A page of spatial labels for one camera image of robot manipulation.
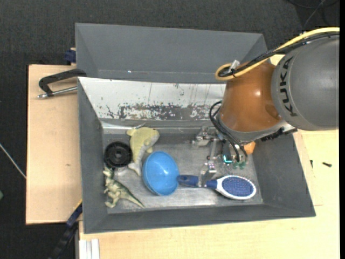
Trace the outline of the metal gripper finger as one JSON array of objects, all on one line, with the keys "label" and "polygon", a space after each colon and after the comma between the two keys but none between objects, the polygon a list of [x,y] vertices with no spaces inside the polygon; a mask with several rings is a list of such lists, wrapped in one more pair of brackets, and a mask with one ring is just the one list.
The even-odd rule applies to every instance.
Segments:
[{"label": "metal gripper finger", "polygon": [[217,170],[216,170],[216,165],[214,162],[205,163],[201,168],[201,172],[199,176],[199,185],[201,187],[204,187],[206,182],[208,180],[211,180],[216,173],[217,173]]},{"label": "metal gripper finger", "polygon": [[193,146],[206,146],[209,142],[214,141],[215,133],[210,127],[202,127],[191,141]]}]

